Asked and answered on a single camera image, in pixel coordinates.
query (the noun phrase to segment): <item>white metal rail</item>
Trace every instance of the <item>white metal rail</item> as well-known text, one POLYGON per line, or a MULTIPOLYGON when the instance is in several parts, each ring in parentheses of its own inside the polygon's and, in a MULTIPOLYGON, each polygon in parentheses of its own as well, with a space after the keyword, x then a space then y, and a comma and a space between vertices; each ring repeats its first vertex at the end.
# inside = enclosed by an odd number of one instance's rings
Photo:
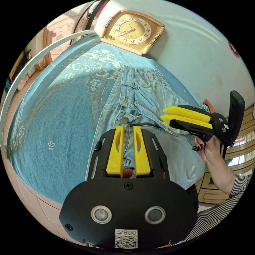
POLYGON ((42 51, 40 51, 36 56, 34 56, 21 70, 21 72, 17 75, 17 77, 15 78, 13 84, 11 85, 5 101, 3 103, 3 108, 1 111, 1 115, 0 115, 0 147, 1 150, 4 154, 4 156, 7 158, 7 154, 6 154, 6 150, 4 148, 4 142, 3 142, 3 128, 4 128, 4 124, 5 124, 5 118, 6 118, 6 114, 7 114, 7 110, 9 107, 9 104, 11 102, 11 99, 19 85, 19 83, 22 81, 22 79, 24 78, 24 76, 26 75, 26 73, 33 67, 33 65, 35 65, 42 57, 44 57, 46 54, 48 54, 50 51, 52 51, 53 49, 55 49, 56 47, 60 46, 61 44, 71 40, 71 39, 75 39, 79 36, 83 36, 86 34, 91 34, 94 33, 95 30, 84 30, 81 32, 77 32, 74 34, 71 34, 67 37, 64 37, 62 39, 60 39, 59 41, 56 41, 54 43, 52 43, 51 45, 47 46, 46 48, 44 48, 42 51))

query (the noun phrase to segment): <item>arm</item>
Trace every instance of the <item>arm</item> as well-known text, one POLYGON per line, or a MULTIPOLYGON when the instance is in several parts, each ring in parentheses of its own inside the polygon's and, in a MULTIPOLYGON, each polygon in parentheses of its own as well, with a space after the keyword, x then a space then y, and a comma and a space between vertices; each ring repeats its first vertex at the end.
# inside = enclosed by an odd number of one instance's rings
POLYGON ((193 238, 196 238, 201 234, 204 234, 205 232, 211 230, 216 225, 218 225, 238 203, 239 199, 241 198, 246 187, 249 184, 250 178, 251 175, 247 176, 236 175, 233 189, 230 193, 229 198, 218 205, 215 205, 207 210, 199 212, 197 222, 192 231, 190 232, 190 234, 187 236, 186 239, 176 244, 180 244, 189 241, 193 238))
POLYGON ((208 170, 217 189, 230 195, 232 192, 236 174, 225 163, 224 159, 219 156, 212 162, 207 162, 208 170))

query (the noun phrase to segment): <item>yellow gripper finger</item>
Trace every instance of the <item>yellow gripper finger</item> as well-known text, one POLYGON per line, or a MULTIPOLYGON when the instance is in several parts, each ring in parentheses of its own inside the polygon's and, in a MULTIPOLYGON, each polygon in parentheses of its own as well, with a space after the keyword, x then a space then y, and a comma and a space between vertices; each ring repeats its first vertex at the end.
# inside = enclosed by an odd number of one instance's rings
POLYGON ((167 113, 168 115, 177 115, 177 116, 186 117, 186 118, 190 118, 194 120, 199 120, 205 123, 208 123, 211 120, 211 118, 208 115, 195 112, 189 109, 177 107, 177 106, 165 108, 163 112, 167 113))
POLYGON ((135 177, 139 175, 148 175, 151 172, 150 164, 143 141, 142 130, 140 127, 133 127, 135 144, 135 177))
POLYGON ((202 127, 206 127, 206 128, 210 128, 212 129, 213 126, 209 123, 200 121, 200 120, 195 120, 195 119, 191 119, 191 118, 186 118, 186 117, 182 117, 182 116, 177 116, 177 115, 161 115, 160 118, 169 126, 170 124, 170 120, 180 120, 180 121, 184 121, 184 122, 188 122, 191 124, 195 124, 195 125, 199 125, 202 127))
POLYGON ((115 130, 112 148, 106 168, 107 174, 120 175, 121 178, 123 174, 123 140, 124 140, 124 126, 118 126, 116 127, 115 130))

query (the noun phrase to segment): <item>qr code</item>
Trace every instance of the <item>qr code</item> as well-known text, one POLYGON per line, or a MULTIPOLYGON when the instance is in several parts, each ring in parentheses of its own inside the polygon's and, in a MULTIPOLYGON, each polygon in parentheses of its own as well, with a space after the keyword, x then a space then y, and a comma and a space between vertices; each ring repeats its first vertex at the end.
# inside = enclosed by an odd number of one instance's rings
POLYGON ((115 236, 115 248, 138 248, 138 236, 115 236))

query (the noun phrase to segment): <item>label sticker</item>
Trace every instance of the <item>label sticker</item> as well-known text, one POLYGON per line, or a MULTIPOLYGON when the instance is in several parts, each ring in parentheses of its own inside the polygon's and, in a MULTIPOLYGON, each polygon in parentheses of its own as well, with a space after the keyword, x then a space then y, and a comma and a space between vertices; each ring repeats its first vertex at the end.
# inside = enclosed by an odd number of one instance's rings
POLYGON ((115 248, 137 249, 138 231, 134 229, 115 229, 115 248))

